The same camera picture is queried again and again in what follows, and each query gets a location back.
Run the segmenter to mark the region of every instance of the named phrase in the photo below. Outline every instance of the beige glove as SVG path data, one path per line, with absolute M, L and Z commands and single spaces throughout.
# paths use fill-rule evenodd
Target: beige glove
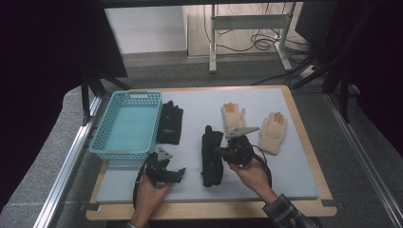
M 234 130 L 235 127 L 244 127 L 245 126 L 245 108 L 242 111 L 239 111 L 238 104 L 228 103 L 224 104 L 221 107 L 221 115 L 224 120 L 225 129 L 227 134 Z
M 287 119 L 281 113 L 270 113 L 269 117 L 264 119 L 260 129 L 259 147 L 262 150 L 278 154 L 286 127 Z

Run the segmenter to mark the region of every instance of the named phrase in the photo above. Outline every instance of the gray floor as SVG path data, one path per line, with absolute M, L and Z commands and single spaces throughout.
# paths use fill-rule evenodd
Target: gray floor
M 277 55 L 221 56 L 218 73 L 208 73 L 208 59 L 187 58 L 183 53 L 125 56 L 129 75 L 123 82 L 136 88 L 182 86 L 249 86 L 283 73 Z M 279 85 L 284 77 L 261 85 Z M 322 78 L 293 90 L 293 97 L 329 188 L 339 207 L 337 214 L 320 218 L 323 227 L 393 227 L 352 147 L 336 121 L 332 108 L 321 93 Z M 108 90 L 119 89 L 105 82 Z M 0 227 L 32 227 L 48 192 L 66 158 L 82 121 L 81 90 L 71 90 L 64 109 L 36 162 L 0 216 Z M 388 141 L 361 112 L 355 100 L 349 101 L 351 127 L 388 185 L 393 196 L 403 203 L 403 160 Z M 74 174 L 62 196 L 50 227 L 106 227 L 106 221 L 86 219 L 83 205 L 95 183 L 101 161 L 82 153 Z

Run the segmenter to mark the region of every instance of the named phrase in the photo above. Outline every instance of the sleeve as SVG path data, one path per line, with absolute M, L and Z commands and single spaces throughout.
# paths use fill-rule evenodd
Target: sleeve
M 317 224 L 305 217 L 284 195 L 271 205 L 265 205 L 263 211 L 275 223 L 276 227 L 319 228 Z

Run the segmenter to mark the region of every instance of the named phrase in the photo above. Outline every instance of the blue plastic basket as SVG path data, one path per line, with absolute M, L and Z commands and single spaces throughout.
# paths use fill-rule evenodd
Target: blue plastic basket
M 144 160 L 154 151 L 161 92 L 112 94 L 89 151 L 103 160 Z

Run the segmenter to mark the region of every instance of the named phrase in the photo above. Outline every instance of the white wall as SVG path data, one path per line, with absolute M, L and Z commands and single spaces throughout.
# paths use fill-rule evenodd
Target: white wall
M 186 50 L 182 7 L 106 9 L 122 54 Z

